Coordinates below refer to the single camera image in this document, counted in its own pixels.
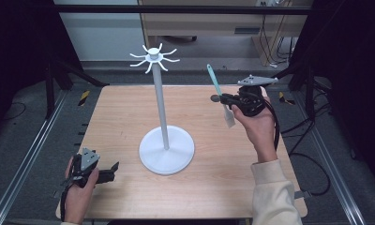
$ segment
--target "hand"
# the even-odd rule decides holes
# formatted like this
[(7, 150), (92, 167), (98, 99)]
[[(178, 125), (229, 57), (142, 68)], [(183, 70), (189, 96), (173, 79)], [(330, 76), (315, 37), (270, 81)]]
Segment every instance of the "hand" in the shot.
[[(65, 172), (68, 178), (68, 171), (71, 167), (72, 158), (68, 162)], [(87, 184), (84, 188), (77, 185), (70, 187), (66, 197), (65, 203), (65, 222), (82, 224), (85, 213), (87, 211), (89, 202), (91, 200), (92, 192), (99, 177), (99, 169), (95, 168), (88, 177)]]
[[(264, 89), (263, 97), (270, 102)], [(263, 109), (261, 113), (253, 117), (243, 115), (240, 109), (232, 105), (234, 118), (236, 118), (246, 129), (248, 139), (254, 144), (258, 154), (259, 162), (273, 161), (278, 159), (275, 141), (275, 120), (272, 113), (267, 109)]]

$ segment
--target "person's left hand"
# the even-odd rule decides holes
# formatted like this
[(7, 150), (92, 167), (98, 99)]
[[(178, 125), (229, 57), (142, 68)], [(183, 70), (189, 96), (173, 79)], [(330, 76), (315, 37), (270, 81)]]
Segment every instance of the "person's left hand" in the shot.
[[(71, 167), (72, 159), (68, 162), (65, 177), (68, 178), (68, 171)], [(85, 213), (87, 211), (89, 202), (91, 200), (92, 192), (95, 188), (99, 177), (99, 169), (95, 168), (87, 181), (84, 188), (73, 185), (70, 187), (66, 197), (65, 203), (65, 222), (82, 224)]]

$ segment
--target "white mug tree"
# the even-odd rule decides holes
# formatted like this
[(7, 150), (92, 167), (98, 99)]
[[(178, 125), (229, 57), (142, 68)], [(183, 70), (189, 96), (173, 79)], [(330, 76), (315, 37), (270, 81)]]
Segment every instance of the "white mug tree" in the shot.
[(194, 156), (194, 141), (191, 136), (176, 126), (167, 126), (164, 97), (162, 91), (162, 80), (160, 68), (168, 71), (162, 64), (162, 60), (169, 62), (178, 62), (178, 60), (171, 60), (165, 58), (164, 55), (172, 54), (176, 51), (168, 53), (160, 53), (162, 44), (158, 48), (151, 48), (149, 50), (143, 45), (147, 55), (130, 54), (136, 58), (144, 58), (141, 63), (131, 65), (138, 67), (145, 62), (150, 63), (149, 68), (153, 72), (153, 80), (155, 83), (157, 107), (160, 119), (160, 127), (150, 130), (142, 139), (139, 155), (143, 165), (151, 172), (161, 175), (171, 175), (178, 173), (186, 168)]

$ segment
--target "black cable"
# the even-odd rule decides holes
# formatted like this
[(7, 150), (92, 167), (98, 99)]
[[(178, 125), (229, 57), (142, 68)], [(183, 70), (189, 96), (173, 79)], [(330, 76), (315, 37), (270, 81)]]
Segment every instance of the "black cable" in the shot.
[(301, 126), (303, 126), (303, 125), (304, 125), (307, 121), (309, 121), (309, 120), (310, 120), (310, 119), (308, 118), (308, 119), (306, 119), (306, 120), (300, 122), (299, 124), (297, 124), (297, 125), (295, 125), (295, 126), (289, 128), (289, 129), (286, 129), (286, 130), (284, 130), (284, 131), (281, 131), (281, 134), (285, 134), (285, 133), (291, 132), (291, 131), (293, 131), (293, 130), (295, 130), (295, 129), (297, 129), (297, 128), (300, 128)]
[(11, 116), (9, 118), (5, 118), (3, 120), (11, 120), (11, 119), (15, 119), (17, 118), (18, 116), (22, 115), (25, 111), (26, 111), (26, 105), (21, 103), (21, 102), (12, 102), (12, 105), (16, 105), (16, 104), (19, 104), (19, 105), (22, 105), (23, 106), (23, 110), (21, 112), (19, 112), (17, 115), (14, 115), (14, 116)]
[(313, 159), (312, 157), (309, 157), (307, 155), (304, 155), (304, 154), (301, 154), (301, 153), (291, 153), (290, 154), (290, 157), (291, 156), (297, 156), (297, 157), (302, 157), (302, 158), (307, 158), (309, 159), (310, 161), (312, 161), (314, 164), (316, 164), (320, 170), (322, 170), (322, 172), (324, 173), (325, 177), (327, 178), (327, 187), (325, 188), (325, 190), (321, 191), (321, 192), (312, 192), (310, 191), (310, 194), (313, 195), (313, 196), (321, 196), (321, 195), (324, 195), (325, 193), (328, 192), (328, 190), (330, 189), (331, 187), (331, 179), (330, 179), (330, 176), (328, 175), (327, 171), (323, 168), (322, 165), (320, 165), (319, 162), (317, 162), (315, 159)]
[(265, 23), (265, 20), (266, 20), (266, 15), (262, 15), (262, 29), (261, 29), (261, 33), (260, 33), (260, 43), (261, 43), (261, 47), (262, 47), (262, 49), (263, 49), (263, 52), (264, 52), (265, 55), (266, 55), (267, 62), (270, 63), (270, 61), (269, 61), (269, 57), (267, 56), (267, 53), (266, 53), (266, 51), (264, 50), (264, 47), (263, 47), (263, 44), (262, 44), (262, 35), (264, 35), (264, 39), (265, 39), (265, 41), (266, 41), (266, 45), (267, 45), (267, 50), (269, 51), (269, 56), (270, 56), (270, 58), (275, 62), (275, 63), (272, 63), (272, 64), (281, 64), (281, 63), (285, 63), (285, 62), (287, 62), (286, 60), (284, 60), (284, 61), (278, 61), (278, 60), (275, 60), (275, 59), (272, 57), (271, 50), (270, 50), (270, 46), (269, 46), (269, 41), (267, 40), (266, 31), (264, 30), (264, 23)]
[(293, 54), (293, 51), (292, 51), (293, 45), (290, 44), (290, 50), (289, 50), (289, 52), (280, 52), (281, 45), (282, 45), (283, 41), (284, 41), (284, 37), (281, 37), (280, 40), (278, 41), (278, 45), (277, 45), (277, 57), (281, 58), (281, 59), (289, 59), (289, 58), (291, 58), (291, 55)]
[(66, 197), (68, 196), (68, 190), (70, 189), (71, 186), (73, 186), (73, 183), (70, 182), (70, 179), (71, 179), (72, 174), (73, 174), (73, 165), (74, 165), (75, 161), (76, 161), (76, 157), (73, 157), (73, 159), (71, 161), (71, 164), (70, 164), (70, 167), (68, 168), (67, 179), (62, 183), (62, 185), (65, 186), (65, 189), (62, 192), (61, 203), (60, 203), (60, 207), (61, 207), (60, 211), (61, 211), (62, 222), (65, 221), (65, 213), (66, 213), (65, 204), (66, 204)]
[(278, 140), (280, 139), (280, 124), (278, 123), (278, 117), (276, 116), (275, 109), (273, 109), (272, 105), (266, 99), (263, 99), (265, 102), (266, 108), (270, 111), (273, 115), (273, 119), (275, 120), (275, 149), (278, 150)]
[(316, 96), (314, 96), (313, 100), (316, 100), (316, 98), (318, 98), (319, 96), (325, 96), (325, 95), (327, 95), (327, 93), (321, 92), (321, 93), (317, 94)]
[[(324, 108), (325, 108), (325, 109), (330, 109), (330, 108), (331, 108), (330, 103), (325, 104), (325, 107), (324, 107)], [(322, 112), (320, 115), (317, 115), (316, 117), (319, 117), (319, 116), (321, 116), (321, 115), (324, 115), (325, 113), (327, 113), (327, 111)]]
[(291, 57), (293, 57), (293, 37), (290, 40), (290, 50), (288, 54), (288, 62), (290, 63)]
[(326, 92), (326, 93), (331, 91), (330, 88), (323, 86), (320, 82), (318, 82), (316, 80), (314, 80), (314, 86), (316, 87), (316, 89), (318, 91), (322, 91), (322, 92)]
[(290, 136), (283, 136), (283, 139), (301, 137), (302, 135), (304, 135), (304, 134), (295, 134), (295, 135), (290, 135)]
[(298, 140), (298, 142), (295, 144), (295, 146), (292, 148), (292, 150), (290, 151), (290, 153), (288, 154), (289, 156), (295, 151), (296, 147), (298, 146), (298, 144), (304, 140), (305, 136), (310, 132), (310, 130), (314, 127), (314, 122), (312, 121), (309, 125), (309, 127), (307, 127), (307, 130), (304, 132), (304, 134), (301, 136), (301, 138)]
[(320, 111), (322, 111), (323, 109), (327, 109), (327, 108), (329, 108), (330, 107), (330, 103), (325, 103), (325, 104), (323, 104), (319, 109), (317, 109), (316, 111), (315, 111), (315, 114), (317, 114), (317, 113), (319, 113)]

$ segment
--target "round white base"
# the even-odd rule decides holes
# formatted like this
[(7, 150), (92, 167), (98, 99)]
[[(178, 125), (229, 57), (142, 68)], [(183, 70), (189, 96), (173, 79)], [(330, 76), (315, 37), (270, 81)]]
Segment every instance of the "round white base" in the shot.
[(139, 156), (143, 165), (153, 173), (171, 175), (186, 168), (193, 159), (194, 142), (180, 127), (167, 126), (169, 146), (164, 149), (161, 127), (150, 130), (142, 139)]

